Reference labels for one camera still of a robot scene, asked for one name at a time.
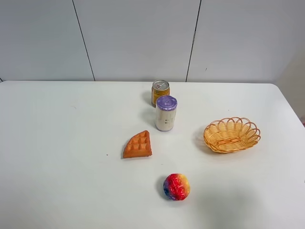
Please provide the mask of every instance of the purple lid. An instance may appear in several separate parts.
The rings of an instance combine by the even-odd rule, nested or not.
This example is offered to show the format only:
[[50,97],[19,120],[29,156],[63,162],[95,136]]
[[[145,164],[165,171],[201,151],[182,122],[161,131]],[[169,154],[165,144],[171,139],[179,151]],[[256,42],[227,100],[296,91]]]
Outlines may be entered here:
[[172,111],[177,107],[177,100],[170,95],[164,95],[157,99],[157,106],[163,111]]

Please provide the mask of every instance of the tabletop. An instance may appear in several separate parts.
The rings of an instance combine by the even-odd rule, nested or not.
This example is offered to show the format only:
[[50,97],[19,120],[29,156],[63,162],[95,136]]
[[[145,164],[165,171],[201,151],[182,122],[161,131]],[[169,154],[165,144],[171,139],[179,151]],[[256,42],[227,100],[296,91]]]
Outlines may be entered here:
[[[154,124],[150,82],[0,83],[0,228],[303,229],[305,129],[272,84],[170,83],[174,128]],[[213,120],[246,117],[261,140],[217,154]],[[150,132],[152,156],[122,159]],[[163,181],[187,176],[171,201]]]

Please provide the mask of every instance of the waffle slice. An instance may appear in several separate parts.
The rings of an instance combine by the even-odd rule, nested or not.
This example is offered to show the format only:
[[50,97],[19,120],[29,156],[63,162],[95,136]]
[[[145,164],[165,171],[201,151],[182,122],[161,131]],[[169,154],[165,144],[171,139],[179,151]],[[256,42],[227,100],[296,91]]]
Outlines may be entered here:
[[144,130],[133,136],[124,149],[123,158],[150,156],[152,155],[149,132]]

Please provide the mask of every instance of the rainbow ball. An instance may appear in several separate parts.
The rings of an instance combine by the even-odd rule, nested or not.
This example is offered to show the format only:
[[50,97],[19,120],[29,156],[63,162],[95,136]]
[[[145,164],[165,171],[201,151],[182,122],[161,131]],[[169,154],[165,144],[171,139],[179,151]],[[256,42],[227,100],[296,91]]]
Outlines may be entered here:
[[163,190],[172,200],[184,200],[190,193],[190,184],[185,175],[170,174],[163,183]]

